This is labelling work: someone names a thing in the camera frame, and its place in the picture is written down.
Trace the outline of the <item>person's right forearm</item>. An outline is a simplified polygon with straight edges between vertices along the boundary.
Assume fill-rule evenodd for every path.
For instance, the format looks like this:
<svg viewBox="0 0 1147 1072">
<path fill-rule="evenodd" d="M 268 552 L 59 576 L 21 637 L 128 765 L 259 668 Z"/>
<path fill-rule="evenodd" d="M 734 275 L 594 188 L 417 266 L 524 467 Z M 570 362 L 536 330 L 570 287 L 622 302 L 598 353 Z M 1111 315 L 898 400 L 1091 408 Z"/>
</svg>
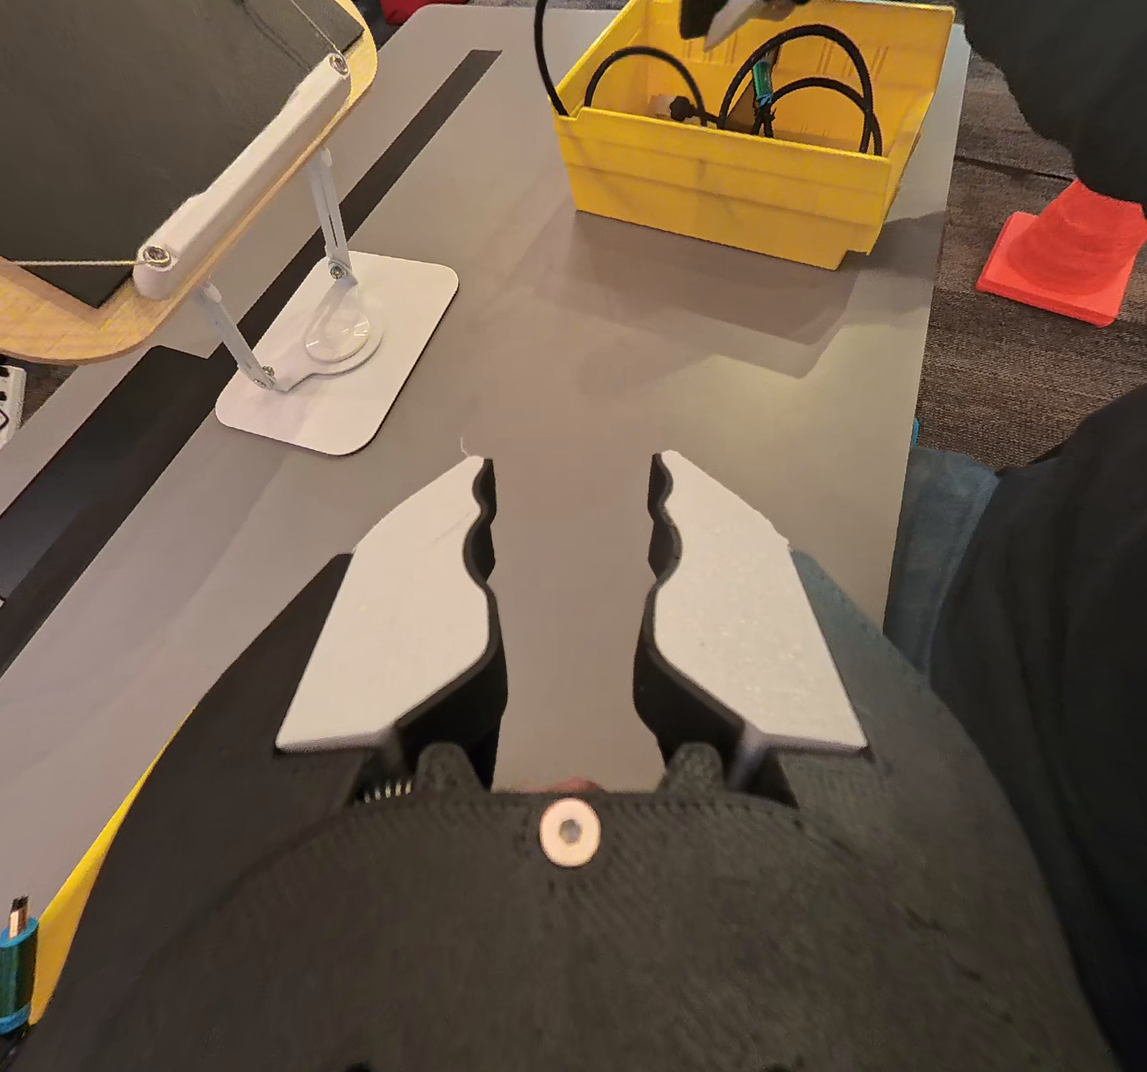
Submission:
<svg viewBox="0 0 1147 1072">
<path fill-rule="evenodd" d="M 974 50 L 1093 191 L 1146 203 L 1146 0 L 954 0 Z"/>
</svg>

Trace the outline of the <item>yellow plastic bin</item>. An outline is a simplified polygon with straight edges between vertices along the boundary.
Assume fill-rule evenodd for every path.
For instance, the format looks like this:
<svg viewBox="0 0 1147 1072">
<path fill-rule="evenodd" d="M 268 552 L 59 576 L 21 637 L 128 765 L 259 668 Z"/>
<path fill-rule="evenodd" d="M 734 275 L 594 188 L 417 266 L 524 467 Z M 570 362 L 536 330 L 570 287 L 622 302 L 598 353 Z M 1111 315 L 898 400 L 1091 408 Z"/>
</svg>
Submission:
<svg viewBox="0 0 1147 1072">
<path fill-rule="evenodd" d="M 713 51 L 631 0 L 557 87 L 576 209 L 837 269 L 871 253 L 940 87 L 950 6 L 813 0 Z"/>
<path fill-rule="evenodd" d="M 80 919 L 92 897 L 96 879 L 106 861 L 111 845 L 127 818 L 137 795 L 142 792 L 150 773 L 165 754 L 168 745 L 174 740 L 171 736 L 155 755 L 143 776 L 127 793 L 121 805 L 109 817 L 93 844 L 87 848 L 78 864 L 65 879 L 61 889 L 47 904 L 43 916 L 39 919 L 39 951 L 36 964 L 36 979 L 30 1007 L 28 1025 L 37 1025 L 44 1016 L 50 1000 L 59 985 L 70 950 L 74 944 Z"/>
</svg>

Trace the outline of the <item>orange traffic cone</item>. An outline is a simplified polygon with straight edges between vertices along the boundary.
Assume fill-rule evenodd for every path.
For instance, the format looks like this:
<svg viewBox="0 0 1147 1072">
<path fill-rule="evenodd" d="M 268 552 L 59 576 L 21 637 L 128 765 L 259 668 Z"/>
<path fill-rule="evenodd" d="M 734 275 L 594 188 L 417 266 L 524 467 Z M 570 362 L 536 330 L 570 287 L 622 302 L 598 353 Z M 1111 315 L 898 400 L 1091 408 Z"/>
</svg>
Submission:
<svg viewBox="0 0 1147 1072">
<path fill-rule="evenodd" d="M 1106 328 L 1144 241 L 1141 204 L 1075 179 L 1040 215 L 1019 210 L 1006 221 L 977 290 Z"/>
</svg>

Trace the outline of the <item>person's leg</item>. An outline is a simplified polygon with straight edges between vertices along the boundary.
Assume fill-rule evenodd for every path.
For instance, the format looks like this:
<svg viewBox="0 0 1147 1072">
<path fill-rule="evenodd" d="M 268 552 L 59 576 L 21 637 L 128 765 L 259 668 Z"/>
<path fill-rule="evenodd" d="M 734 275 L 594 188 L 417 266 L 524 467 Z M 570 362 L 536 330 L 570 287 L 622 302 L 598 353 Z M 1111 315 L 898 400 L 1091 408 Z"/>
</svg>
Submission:
<svg viewBox="0 0 1147 1072">
<path fill-rule="evenodd" d="M 997 486 L 997 472 L 965 453 L 910 449 L 884 633 L 925 677 L 941 606 Z"/>
</svg>

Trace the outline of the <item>black pad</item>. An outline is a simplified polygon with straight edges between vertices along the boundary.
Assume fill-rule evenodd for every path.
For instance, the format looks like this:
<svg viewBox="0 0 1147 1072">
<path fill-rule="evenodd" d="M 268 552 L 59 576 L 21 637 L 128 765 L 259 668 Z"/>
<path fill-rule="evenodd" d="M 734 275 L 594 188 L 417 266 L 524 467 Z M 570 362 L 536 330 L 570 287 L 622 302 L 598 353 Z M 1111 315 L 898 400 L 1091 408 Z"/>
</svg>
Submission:
<svg viewBox="0 0 1147 1072">
<path fill-rule="evenodd" d="M 133 257 L 307 73 L 368 37 L 339 0 L 2 0 L 3 262 L 99 321 Z"/>
</svg>

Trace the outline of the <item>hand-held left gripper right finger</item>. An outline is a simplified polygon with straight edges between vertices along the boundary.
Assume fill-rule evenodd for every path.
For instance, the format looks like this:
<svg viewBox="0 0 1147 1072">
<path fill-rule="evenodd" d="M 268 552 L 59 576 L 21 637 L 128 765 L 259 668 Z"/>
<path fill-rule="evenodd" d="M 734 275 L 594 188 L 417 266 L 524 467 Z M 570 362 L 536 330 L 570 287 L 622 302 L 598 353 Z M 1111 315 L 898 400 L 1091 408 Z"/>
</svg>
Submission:
<svg viewBox="0 0 1147 1072">
<path fill-rule="evenodd" d="M 857 757 L 869 740 L 790 540 L 676 450 L 653 455 L 653 573 L 633 702 L 663 764 L 716 752 L 728 791 L 795 808 L 784 754 Z"/>
</svg>

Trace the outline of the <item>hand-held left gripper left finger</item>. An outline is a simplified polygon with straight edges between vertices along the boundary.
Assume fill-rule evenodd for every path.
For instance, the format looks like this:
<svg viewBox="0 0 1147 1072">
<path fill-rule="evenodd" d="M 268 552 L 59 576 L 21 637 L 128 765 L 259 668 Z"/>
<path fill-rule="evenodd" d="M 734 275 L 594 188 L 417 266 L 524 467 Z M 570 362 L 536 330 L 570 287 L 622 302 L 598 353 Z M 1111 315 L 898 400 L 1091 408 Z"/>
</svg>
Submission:
<svg viewBox="0 0 1147 1072">
<path fill-rule="evenodd" d="M 507 710 L 495 517 L 495 462 L 470 455 L 365 533 L 284 714 L 280 752 L 367 751 L 395 779 L 427 746 L 454 743 L 492 786 Z"/>
</svg>

